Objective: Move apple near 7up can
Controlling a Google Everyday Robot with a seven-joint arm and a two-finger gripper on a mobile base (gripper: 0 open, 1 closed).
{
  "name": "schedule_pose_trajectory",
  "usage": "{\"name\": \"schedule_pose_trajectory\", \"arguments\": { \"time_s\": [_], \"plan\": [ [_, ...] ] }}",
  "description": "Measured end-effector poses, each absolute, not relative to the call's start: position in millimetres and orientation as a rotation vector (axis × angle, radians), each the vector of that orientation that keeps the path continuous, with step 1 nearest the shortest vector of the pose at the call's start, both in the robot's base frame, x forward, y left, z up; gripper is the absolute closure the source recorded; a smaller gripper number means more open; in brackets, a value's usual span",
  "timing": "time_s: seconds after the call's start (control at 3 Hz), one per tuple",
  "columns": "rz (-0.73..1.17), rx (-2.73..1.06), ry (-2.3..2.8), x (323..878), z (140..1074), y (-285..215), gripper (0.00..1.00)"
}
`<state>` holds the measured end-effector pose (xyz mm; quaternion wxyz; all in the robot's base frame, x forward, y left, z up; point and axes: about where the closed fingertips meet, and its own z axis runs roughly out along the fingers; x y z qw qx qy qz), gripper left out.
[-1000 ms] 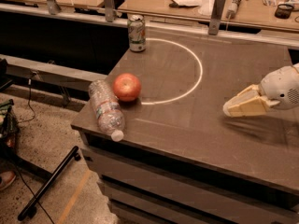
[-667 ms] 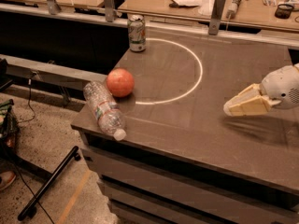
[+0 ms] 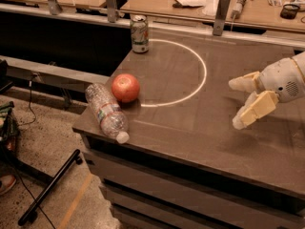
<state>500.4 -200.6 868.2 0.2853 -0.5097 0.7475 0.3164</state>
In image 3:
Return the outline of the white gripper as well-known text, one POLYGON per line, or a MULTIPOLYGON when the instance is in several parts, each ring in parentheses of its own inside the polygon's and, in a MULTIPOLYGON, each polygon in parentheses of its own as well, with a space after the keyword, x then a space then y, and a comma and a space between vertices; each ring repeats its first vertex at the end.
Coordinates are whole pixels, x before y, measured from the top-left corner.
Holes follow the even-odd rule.
POLYGON ((237 130, 247 128, 275 110, 277 103, 305 96, 305 56, 283 58, 261 73, 248 73, 229 81, 232 90, 251 93, 233 118, 237 130), (264 91, 260 94, 259 83, 264 91))

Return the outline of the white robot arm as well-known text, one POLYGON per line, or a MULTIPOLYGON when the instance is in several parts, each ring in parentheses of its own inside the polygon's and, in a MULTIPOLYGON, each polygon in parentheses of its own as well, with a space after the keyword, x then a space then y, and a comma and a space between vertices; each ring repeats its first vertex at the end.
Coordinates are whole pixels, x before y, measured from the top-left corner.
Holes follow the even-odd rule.
POLYGON ((229 86, 250 93, 233 119, 234 127, 241 130, 274 111, 278 103, 305 96, 305 52, 274 62, 262 72, 234 78, 229 86))

